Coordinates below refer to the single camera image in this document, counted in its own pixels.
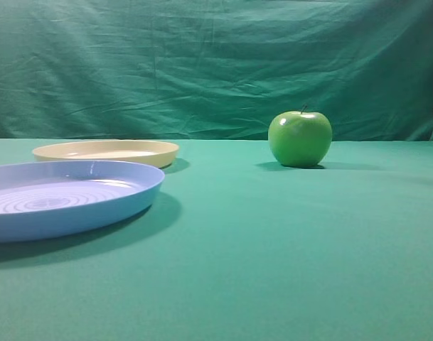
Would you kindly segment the green apple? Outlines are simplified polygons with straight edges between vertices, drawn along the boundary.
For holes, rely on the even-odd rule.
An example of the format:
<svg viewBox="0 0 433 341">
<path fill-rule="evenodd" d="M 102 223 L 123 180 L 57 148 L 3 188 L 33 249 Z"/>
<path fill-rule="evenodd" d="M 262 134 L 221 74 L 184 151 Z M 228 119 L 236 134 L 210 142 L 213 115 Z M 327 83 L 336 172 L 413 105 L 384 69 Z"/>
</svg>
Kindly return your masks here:
<svg viewBox="0 0 433 341">
<path fill-rule="evenodd" d="M 267 140 L 272 155 L 283 166 L 312 168 L 327 154 L 333 139 L 330 121 L 320 112 L 278 114 L 269 124 Z"/>
</svg>

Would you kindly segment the green backdrop cloth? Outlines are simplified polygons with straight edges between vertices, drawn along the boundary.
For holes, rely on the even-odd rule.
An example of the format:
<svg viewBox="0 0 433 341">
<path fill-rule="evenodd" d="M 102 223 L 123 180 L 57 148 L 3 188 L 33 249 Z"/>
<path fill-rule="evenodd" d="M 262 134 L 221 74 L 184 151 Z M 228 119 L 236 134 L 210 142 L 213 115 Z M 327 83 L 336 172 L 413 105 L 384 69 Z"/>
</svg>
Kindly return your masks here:
<svg viewBox="0 0 433 341">
<path fill-rule="evenodd" d="M 433 1 L 0 1 L 0 138 L 433 139 Z"/>
</svg>

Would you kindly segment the yellow plate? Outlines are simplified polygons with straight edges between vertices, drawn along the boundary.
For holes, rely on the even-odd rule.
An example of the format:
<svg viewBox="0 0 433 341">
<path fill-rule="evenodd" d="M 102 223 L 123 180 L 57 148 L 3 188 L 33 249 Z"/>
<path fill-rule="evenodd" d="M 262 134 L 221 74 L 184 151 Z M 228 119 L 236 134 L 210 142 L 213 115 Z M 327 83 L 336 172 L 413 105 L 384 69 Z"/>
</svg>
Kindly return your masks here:
<svg viewBox="0 0 433 341">
<path fill-rule="evenodd" d="M 40 146 L 32 154 L 37 161 L 127 161 L 164 168 L 174 162 L 178 150 L 177 144 L 165 141 L 111 139 Z"/>
</svg>

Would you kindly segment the blue plate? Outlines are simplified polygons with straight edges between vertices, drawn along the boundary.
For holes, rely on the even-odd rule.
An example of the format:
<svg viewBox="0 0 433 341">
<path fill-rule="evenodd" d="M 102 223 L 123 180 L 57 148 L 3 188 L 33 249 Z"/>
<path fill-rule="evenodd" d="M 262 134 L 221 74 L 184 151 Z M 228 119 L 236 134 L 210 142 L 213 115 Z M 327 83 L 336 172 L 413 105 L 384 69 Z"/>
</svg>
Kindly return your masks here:
<svg viewBox="0 0 433 341">
<path fill-rule="evenodd" d="M 150 207 L 165 173 L 126 161 L 42 161 L 0 166 L 0 243 L 86 232 Z"/>
</svg>

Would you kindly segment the green tablecloth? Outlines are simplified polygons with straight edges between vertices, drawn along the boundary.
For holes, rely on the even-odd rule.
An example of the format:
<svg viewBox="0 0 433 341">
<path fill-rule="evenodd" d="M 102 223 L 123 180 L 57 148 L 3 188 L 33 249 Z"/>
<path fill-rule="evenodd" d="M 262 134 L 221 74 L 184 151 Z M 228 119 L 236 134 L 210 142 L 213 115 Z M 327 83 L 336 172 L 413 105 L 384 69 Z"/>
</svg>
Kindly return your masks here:
<svg viewBox="0 0 433 341">
<path fill-rule="evenodd" d="M 433 340 L 433 141 L 180 141 L 144 214 L 0 244 L 0 340 Z"/>
</svg>

